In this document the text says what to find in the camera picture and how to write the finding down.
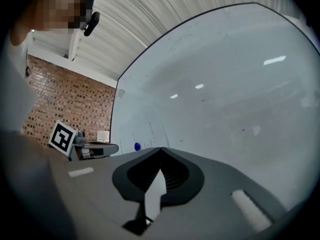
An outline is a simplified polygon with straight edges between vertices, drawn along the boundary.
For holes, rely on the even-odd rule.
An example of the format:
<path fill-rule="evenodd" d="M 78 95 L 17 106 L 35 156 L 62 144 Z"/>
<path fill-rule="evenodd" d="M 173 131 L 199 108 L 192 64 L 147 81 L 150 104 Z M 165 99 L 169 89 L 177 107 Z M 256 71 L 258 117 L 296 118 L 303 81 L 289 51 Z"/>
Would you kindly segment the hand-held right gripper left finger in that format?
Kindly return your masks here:
<path fill-rule="evenodd" d="M 143 235 L 123 228 L 134 220 L 137 202 L 125 200 L 115 188 L 112 175 L 122 164 L 158 148 L 87 161 L 63 161 L 52 156 L 49 164 L 54 182 L 73 222 L 76 240 L 162 240 L 151 225 Z"/>

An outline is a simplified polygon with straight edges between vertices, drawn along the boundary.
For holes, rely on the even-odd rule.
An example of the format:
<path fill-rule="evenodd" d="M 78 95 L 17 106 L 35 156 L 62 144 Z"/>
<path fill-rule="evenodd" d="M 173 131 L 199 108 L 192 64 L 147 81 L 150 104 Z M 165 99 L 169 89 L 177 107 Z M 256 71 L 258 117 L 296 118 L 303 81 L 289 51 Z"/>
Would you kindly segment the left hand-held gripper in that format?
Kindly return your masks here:
<path fill-rule="evenodd" d="M 69 161 L 108 157 L 119 151 L 116 144 L 89 142 L 86 133 L 57 120 L 49 138 L 49 146 L 64 154 Z"/>

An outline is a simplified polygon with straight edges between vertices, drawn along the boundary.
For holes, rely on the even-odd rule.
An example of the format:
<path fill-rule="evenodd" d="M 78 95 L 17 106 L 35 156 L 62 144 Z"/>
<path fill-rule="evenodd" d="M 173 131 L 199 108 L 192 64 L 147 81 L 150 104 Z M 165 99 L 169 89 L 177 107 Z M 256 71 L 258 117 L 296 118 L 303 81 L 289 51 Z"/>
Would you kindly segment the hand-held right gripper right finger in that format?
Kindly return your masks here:
<path fill-rule="evenodd" d="M 204 184 L 188 203 L 162 208 L 144 232 L 144 240 L 270 240 L 288 225 L 288 212 L 281 202 L 257 182 L 223 162 L 169 148 L 198 165 Z M 243 190 L 271 225 L 256 232 L 233 200 L 231 193 Z"/>

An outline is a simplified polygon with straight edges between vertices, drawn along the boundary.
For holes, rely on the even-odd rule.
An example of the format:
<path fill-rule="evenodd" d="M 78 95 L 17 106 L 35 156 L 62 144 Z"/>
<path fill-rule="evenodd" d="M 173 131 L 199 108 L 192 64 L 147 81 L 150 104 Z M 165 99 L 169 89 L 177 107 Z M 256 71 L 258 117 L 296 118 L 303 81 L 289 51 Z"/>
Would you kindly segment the large white whiteboard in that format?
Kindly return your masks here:
<path fill-rule="evenodd" d="M 320 47 L 257 3 L 215 9 L 150 45 L 117 82 L 110 141 L 161 121 L 170 148 L 238 169 L 291 209 L 320 174 Z"/>

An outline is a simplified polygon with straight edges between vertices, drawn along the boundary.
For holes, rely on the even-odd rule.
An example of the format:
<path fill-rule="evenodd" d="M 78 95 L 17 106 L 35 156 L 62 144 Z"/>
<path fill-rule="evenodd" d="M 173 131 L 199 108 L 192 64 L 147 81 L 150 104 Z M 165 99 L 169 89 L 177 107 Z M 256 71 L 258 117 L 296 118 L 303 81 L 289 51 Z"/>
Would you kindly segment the person's white shirt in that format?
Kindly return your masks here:
<path fill-rule="evenodd" d="M 14 46 L 8 33 L 0 55 L 0 130 L 23 132 L 37 98 L 30 76 L 27 39 Z"/>

